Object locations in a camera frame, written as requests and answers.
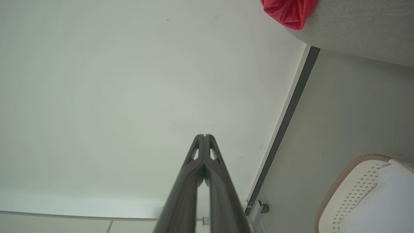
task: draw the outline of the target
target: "floor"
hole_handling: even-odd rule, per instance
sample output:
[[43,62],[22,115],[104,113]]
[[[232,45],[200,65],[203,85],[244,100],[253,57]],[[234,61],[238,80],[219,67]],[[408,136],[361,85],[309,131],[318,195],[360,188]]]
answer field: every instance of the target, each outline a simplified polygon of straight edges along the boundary
[[259,199],[257,233],[311,233],[315,213],[354,158],[414,163],[414,69],[321,50]]

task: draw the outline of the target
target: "white cloth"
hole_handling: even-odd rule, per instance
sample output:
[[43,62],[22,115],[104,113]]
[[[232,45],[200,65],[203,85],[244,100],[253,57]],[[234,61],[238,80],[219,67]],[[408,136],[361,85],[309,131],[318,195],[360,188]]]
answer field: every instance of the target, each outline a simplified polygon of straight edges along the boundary
[[339,224],[340,233],[414,233],[414,179],[389,165]]

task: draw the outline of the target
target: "gray fabric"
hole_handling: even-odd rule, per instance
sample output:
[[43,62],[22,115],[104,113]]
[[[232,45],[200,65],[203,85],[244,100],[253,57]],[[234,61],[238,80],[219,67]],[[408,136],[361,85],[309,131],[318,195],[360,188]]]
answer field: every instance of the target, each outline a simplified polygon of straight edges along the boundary
[[414,0],[318,0],[302,30],[312,46],[414,67]]

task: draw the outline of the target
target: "red fabric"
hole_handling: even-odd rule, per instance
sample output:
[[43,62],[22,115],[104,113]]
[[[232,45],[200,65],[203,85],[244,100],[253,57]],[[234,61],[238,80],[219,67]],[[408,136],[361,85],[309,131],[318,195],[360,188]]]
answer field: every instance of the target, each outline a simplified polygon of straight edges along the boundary
[[283,26],[300,30],[317,0],[260,0],[265,12]]

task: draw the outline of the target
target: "beige braided basket rim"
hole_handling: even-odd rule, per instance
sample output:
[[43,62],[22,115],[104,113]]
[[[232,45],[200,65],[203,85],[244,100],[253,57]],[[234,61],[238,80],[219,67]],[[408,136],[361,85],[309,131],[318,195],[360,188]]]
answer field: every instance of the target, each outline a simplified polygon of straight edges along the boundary
[[341,172],[338,178],[335,180],[334,184],[329,188],[328,193],[323,198],[322,203],[320,204],[318,211],[316,212],[315,221],[313,224],[313,230],[315,233],[319,233],[319,220],[322,217],[322,213],[324,212],[326,206],[328,205],[329,201],[331,200],[332,196],[345,180],[345,178],[351,173],[351,171],[360,163],[369,161],[369,160],[380,160],[384,162],[388,162],[390,157],[384,155],[363,155],[356,159],[354,159],[348,166]]

